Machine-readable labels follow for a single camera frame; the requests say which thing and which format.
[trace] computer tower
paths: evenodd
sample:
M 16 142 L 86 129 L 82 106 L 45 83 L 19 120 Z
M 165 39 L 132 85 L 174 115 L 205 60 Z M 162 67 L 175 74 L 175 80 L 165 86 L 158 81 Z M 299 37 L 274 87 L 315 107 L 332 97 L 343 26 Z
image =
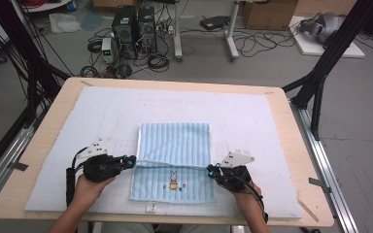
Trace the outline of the computer tower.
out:
M 138 12 L 142 52 L 156 53 L 156 32 L 153 7 L 143 7 Z
M 135 6 L 118 6 L 112 22 L 117 45 L 134 45 L 139 40 L 139 26 Z

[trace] wooden table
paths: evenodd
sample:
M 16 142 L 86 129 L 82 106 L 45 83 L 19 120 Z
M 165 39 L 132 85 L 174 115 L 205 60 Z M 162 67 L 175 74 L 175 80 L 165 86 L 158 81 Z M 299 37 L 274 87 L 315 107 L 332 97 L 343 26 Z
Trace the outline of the wooden table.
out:
M 322 188 L 309 183 L 309 178 L 317 179 L 318 177 L 288 104 L 288 99 L 280 88 L 209 83 L 170 83 L 84 78 L 71 78 L 62 87 L 19 161 L 29 165 L 29 167 L 24 172 L 14 170 L 0 193 L 0 218 L 57 219 L 60 216 L 61 213 L 54 212 L 27 212 L 24 210 L 24 207 L 37 181 L 46 156 L 50 153 L 60 129 L 74 107 L 81 90 L 85 86 L 215 91 L 265 95 L 271 108 L 303 215 L 303 218 L 300 220 L 271 220 L 268 224 L 287 226 L 331 226 L 333 224 L 333 216 L 322 193 Z M 231 225 L 246 224 L 241 218 L 213 216 L 87 214 L 84 220 Z

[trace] cardboard box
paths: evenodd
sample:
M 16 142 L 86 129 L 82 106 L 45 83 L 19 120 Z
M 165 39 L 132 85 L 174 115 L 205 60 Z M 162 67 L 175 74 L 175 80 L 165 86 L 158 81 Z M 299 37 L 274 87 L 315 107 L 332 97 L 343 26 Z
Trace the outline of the cardboard box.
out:
M 137 6 L 137 0 L 92 0 L 96 8 L 116 8 L 117 6 Z
M 242 19 L 247 29 L 287 30 L 298 0 L 271 0 L 267 4 L 246 3 Z
M 333 12 L 336 15 L 347 15 L 356 0 L 299 0 L 295 16 L 313 17 L 317 13 Z

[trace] blue striped towel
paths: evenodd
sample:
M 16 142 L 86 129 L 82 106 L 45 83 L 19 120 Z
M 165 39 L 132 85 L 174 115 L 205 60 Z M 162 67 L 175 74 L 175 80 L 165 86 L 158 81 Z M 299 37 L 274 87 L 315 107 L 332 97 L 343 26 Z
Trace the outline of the blue striped towel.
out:
M 208 123 L 147 123 L 139 133 L 132 200 L 180 204 L 215 202 Z

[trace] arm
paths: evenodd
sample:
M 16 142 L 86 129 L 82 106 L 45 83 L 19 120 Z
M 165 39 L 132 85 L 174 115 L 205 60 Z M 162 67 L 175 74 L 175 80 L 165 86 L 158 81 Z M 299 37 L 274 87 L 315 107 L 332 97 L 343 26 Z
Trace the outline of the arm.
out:
M 253 182 L 250 184 L 254 187 L 256 192 L 261 195 L 261 189 Z M 232 192 L 235 197 L 238 210 L 241 212 L 245 221 L 251 229 L 252 233 L 267 233 L 270 232 L 263 217 L 262 210 L 255 200 L 254 196 L 246 187 L 244 192 Z
M 48 232 L 74 232 L 75 229 L 77 229 L 81 218 L 85 215 L 93 203 L 95 203 L 104 187 L 111 183 L 114 179 L 115 178 L 110 178 L 102 183 L 93 183 L 88 181 L 84 175 L 80 175 L 78 177 L 74 199 Z

